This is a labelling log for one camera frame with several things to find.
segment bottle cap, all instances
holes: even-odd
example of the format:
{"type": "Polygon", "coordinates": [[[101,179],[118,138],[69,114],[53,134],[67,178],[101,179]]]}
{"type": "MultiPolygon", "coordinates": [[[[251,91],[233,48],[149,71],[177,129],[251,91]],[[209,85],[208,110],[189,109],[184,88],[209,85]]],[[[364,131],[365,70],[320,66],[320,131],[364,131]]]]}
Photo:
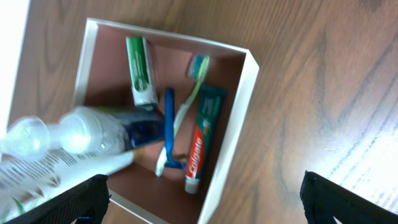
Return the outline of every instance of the bottle cap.
{"type": "Polygon", "coordinates": [[[196,194],[198,192],[199,179],[185,178],[185,191],[190,194],[196,194]]]}

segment toothbrush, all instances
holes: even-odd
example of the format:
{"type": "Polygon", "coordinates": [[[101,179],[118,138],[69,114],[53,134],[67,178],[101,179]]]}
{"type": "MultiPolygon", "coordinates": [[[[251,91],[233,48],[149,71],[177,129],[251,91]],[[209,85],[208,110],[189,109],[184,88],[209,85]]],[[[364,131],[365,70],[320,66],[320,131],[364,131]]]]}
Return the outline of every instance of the toothbrush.
{"type": "MultiPolygon", "coordinates": [[[[180,109],[178,110],[177,115],[175,116],[173,123],[174,137],[177,135],[178,129],[180,128],[180,125],[185,115],[187,114],[189,107],[191,107],[193,101],[195,100],[199,92],[200,85],[205,81],[209,65],[210,65],[209,56],[196,55],[195,58],[192,60],[192,64],[188,71],[188,76],[194,78],[197,82],[195,84],[195,87],[193,87],[191,95],[180,106],[180,109]]],[[[156,162],[156,168],[155,168],[156,176],[160,177],[162,175],[164,167],[166,166],[167,163],[168,163],[167,151],[166,147],[164,146],[156,162]]]]}

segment cardboard box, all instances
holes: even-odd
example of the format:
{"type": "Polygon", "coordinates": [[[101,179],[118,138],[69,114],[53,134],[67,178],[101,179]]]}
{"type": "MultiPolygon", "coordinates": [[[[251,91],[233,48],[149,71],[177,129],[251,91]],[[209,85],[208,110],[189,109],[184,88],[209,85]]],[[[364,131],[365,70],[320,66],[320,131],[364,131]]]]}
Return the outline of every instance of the cardboard box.
{"type": "MultiPolygon", "coordinates": [[[[211,56],[205,83],[226,89],[228,95],[197,195],[184,191],[183,170],[165,169],[162,177],[155,176],[155,162],[163,146],[160,142],[146,147],[141,159],[109,176],[111,200],[149,223],[206,223],[220,201],[259,66],[250,51],[241,47],[89,18],[76,78],[75,106],[133,105],[126,36],[134,35],[149,42],[160,109],[166,87],[175,88],[176,112],[189,96],[195,82],[185,74],[194,54],[211,56]]],[[[195,102],[175,138],[176,154],[190,151],[195,102]]]]}

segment green toothpaste tube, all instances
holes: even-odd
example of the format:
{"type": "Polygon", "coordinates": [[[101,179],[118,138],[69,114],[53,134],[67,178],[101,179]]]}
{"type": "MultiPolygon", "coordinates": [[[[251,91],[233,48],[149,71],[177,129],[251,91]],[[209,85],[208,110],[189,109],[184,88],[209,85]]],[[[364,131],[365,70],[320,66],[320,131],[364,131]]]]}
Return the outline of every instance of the green toothpaste tube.
{"type": "Polygon", "coordinates": [[[198,190],[226,90],[202,85],[199,94],[197,122],[185,176],[185,191],[190,194],[198,190]]]}
{"type": "Polygon", "coordinates": [[[153,110],[159,102],[147,41],[144,37],[126,37],[126,45],[134,104],[153,110]]]}

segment table surface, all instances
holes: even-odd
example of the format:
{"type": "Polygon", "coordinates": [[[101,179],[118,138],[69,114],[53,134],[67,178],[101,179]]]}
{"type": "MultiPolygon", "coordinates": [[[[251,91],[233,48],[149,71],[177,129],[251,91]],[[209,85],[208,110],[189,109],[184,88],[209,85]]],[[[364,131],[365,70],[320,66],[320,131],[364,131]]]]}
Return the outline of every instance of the table surface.
{"type": "Polygon", "coordinates": [[[398,213],[398,1],[31,1],[10,122],[70,109],[87,17],[251,50],[261,69],[213,223],[305,223],[305,170],[398,213]]]}

